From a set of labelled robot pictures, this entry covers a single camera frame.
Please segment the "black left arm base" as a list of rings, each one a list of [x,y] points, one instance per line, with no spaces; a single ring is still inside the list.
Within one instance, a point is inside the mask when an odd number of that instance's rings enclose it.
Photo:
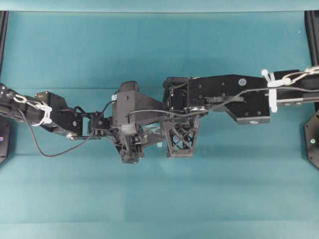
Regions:
[[[8,157],[8,148],[11,134],[11,123],[5,117],[0,117],[0,163]]]

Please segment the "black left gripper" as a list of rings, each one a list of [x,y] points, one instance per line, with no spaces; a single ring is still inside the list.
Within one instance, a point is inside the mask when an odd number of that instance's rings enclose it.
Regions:
[[[102,112],[89,113],[87,118],[89,139],[107,138],[115,146],[119,154],[125,154],[125,145],[121,140],[119,127],[112,126],[112,118],[105,118]]]

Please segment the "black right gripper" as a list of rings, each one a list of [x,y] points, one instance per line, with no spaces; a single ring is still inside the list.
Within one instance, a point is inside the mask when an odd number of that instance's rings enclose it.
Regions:
[[[168,77],[163,82],[165,111],[168,116],[208,114],[208,77]]]

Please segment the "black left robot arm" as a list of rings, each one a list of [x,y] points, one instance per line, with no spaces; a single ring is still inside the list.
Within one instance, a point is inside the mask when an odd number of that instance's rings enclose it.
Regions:
[[[64,98],[51,93],[41,92],[36,97],[25,96],[15,90],[0,85],[0,115],[6,118],[20,120],[27,123],[30,129],[41,127],[70,140],[82,142],[64,152],[54,155],[45,154],[35,145],[38,151],[46,157],[57,157],[72,151],[89,140],[109,138],[121,156],[125,155],[125,147],[116,138],[114,128],[111,128],[111,118],[105,118],[103,108],[101,112],[88,113],[81,107],[68,107]]]

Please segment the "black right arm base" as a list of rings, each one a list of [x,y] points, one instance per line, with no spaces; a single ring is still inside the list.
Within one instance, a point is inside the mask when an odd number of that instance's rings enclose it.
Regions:
[[[319,112],[304,125],[305,145],[308,161],[317,169],[319,168]]]

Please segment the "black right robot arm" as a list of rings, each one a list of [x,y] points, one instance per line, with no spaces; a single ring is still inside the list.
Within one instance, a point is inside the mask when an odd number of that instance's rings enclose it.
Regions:
[[[319,100],[319,69],[264,69],[261,77],[171,77],[163,88],[162,122],[196,127],[200,119],[214,112],[227,113],[237,124],[269,123],[280,106]]]

